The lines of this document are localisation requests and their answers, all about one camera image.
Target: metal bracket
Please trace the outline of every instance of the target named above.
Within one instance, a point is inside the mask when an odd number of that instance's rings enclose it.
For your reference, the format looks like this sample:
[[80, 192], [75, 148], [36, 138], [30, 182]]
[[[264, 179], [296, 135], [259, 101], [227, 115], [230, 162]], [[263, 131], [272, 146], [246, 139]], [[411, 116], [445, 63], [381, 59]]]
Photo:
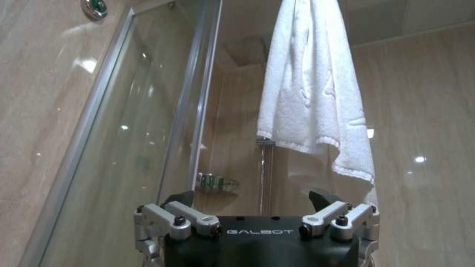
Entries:
[[339, 241], [354, 238], [357, 229], [365, 226], [362, 238], [370, 241], [379, 240], [379, 211], [375, 206], [361, 204], [346, 216], [331, 222], [331, 237]]
[[196, 233], [202, 236], [216, 237], [222, 232], [222, 225], [215, 215], [207, 215], [178, 201], [166, 204], [164, 209], [191, 221]]
[[140, 206], [134, 212], [135, 249], [144, 257], [147, 267], [163, 266], [160, 247], [156, 239], [167, 234], [178, 241], [192, 234], [192, 224], [182, 216], [175, 216], [155, 204]]
[[347, 210], [349, 204], [343, 201], [337, 201], [318, 213], [306, 215], [302, 218], [302, 226], [299, 228], [300, 235], [306, 238], [322, 236], [327, 225], [338, 216], [343, 215]]

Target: screw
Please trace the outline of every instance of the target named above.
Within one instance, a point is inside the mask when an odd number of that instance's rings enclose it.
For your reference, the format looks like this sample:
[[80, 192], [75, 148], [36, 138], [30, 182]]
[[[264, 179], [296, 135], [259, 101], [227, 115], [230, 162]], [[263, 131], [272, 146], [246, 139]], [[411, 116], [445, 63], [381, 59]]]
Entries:
[[218, 237], [218, 236], [220, 236], [222, 233], [223, 233], [223, 227], [222, 227], [220, 225], [218, 225], [218, 226], [215, 227], [215, 229], [212, 230], [211, 235], [212, 235], [214, 237]]
[[349, 225], [349, 218], [347, 216], [343, 216], [341, 215], [338, 218], [337, 218], [337, 225], [339, 226], [347, 226]]
[[311, 238], [311, 228], [308, 227], [307, 224], [302, 224], [302, 226], [299, 227], [299, 233], [302, 238], [304, 239]]
[[186, 222], [187, 222], [186, 217], [183, 217], [183, 216], [180, 215], [180, 216], [176, 216], [176, 217], [175, 217], [174, 225], [175, 225], [175, 226], [182, 226], [183, 224], [186, 224]]

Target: shower door frame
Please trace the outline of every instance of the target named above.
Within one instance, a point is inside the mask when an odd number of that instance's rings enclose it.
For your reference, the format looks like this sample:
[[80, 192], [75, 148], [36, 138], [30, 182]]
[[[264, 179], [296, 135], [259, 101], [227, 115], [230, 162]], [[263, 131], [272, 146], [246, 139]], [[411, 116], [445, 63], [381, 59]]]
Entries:
[[[107, 85], [111, 79], [111, 75], [118, 63], [120, 51], [126, 42], [127, 34], [130, 31], [130, 27], [132, 24], [132, 20], [135, 15], [164, 5], [175, 0], [150, 0], [146, 1], [136, 6], [127, 8], [123, 14], [122, 21], [118, 25], [119, 28], [115, 32], [111, 46], [108, 48], [107, 55], [104, 57], [102, 69], [99, 71], [96, 82], [91, 90], [91, 94], [84, 105], [83, 113], [80, 120], [76, 125], [76, 130], [74, 136], [71, 138], [70, 146], [64, 154], [64, 158], [62, 161], [62, 165], [58, 169], [55, 182], [52, 183], [51, 190], [48, 193], [48, 197], [46, 199], [43, 210], [39, 215], [35, 229], [31, 234], [31, 238], [23, 253], [22, 261], [19, 263], [20, 267], [31, 267], [39, 266], [42, 263], [43, 255], [48, 248], [50, 238], [52, 236], [52, 232], [55, 230], [56, 221], [62, 213], [63, 204], [68, 195], [70, 186], [75, 177], [78, 165], [80, 163], [83, 150], [87, 145], [87, 140], [91, 134], [91, 130], [95, 123], [95, 118], [99, 112], [99, 108], [103, 101], [103, 96], [107, 91]], [[167, 160], [164, 164], [164, 172], [167, 172], [167, 166], [171, 164], [168, 160], [168, 156], [171, 153], [172, 147], [176, 146], [176, 143], [180, 141], [176, 136], [182, 136], [180, 131], [183, 130], [183, 116], [186, 116], [186, 99], [188, 99], [190, 91], [192, 89], [192, 79], [195, 77], [195, 67], [196, 67], [196, 59], [200, 52], [200, 44], [202, 38], [206, 30], [206, 10], [207, 5], [212, 1], [218, 2], [216, 9], [214, 10], [214, 22], [211, 25], [211, 36], [210, 36], [210, 44], [206, 54], [206, 67], [203, 72], [203, 82], [200, 88], [200, 98], [199, 98], [199, 108], [196, 113], [196, 122], [195, 122], [195, 129], [194, 129], [194, 148], [190, 155], [190, 179], [192, 185], [195, 182], [196, 176], [196, 168], [198, 168], [198, 160], [199, 160], [199, 143], [202, 140], [203, 135], [203, 122], [204, 122], [204, 115], [206, 115], [206, 107], [207, 107], [207, 98], [208, 98], [208, 90], [210, 90], [210, 83], [211, 83], [211, 75], [212, 75], [212, 63], [215, 57], [215, 46], [216, 46], [216, 38], [218, 38], [218, 31], [219, 31], [219, 23], [220, 23], [220, 15], [222, 15], [222, 0], [202, 0], [202, 7], [199, 11], [199, 21], [195, 28], [194, 33], [194, 41], [192, 47], [190, 50], [188, 62], [187, 62], [187, 69], [186, 75], [183, 78], [183, 86], [180, 92], [180, 99], [178, 102], [176, 112], [175, 112], [175, 119], [174, 119], [174, 127], [171, 130], [171, 139], [168, 144], [168, 151], [167, 151]]]

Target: glass shower door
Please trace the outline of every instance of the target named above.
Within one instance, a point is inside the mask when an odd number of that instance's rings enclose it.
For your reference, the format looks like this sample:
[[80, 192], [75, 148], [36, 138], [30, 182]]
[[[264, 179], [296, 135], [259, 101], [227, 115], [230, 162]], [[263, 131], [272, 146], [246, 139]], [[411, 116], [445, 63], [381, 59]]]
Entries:
[[42, 266], [142, 266], [132, 212], [194, 187], [220, 4], [154, 0], [128, 13]]

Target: white towel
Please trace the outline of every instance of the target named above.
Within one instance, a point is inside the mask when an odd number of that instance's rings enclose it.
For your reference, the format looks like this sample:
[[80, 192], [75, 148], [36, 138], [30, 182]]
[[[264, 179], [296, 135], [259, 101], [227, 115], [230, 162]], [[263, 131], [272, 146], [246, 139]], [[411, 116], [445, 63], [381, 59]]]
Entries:
[[362, 97], [338, 0], [283, 0], [258, 135], [310, 154], [339, 150], [333, 170], [374, 184]]

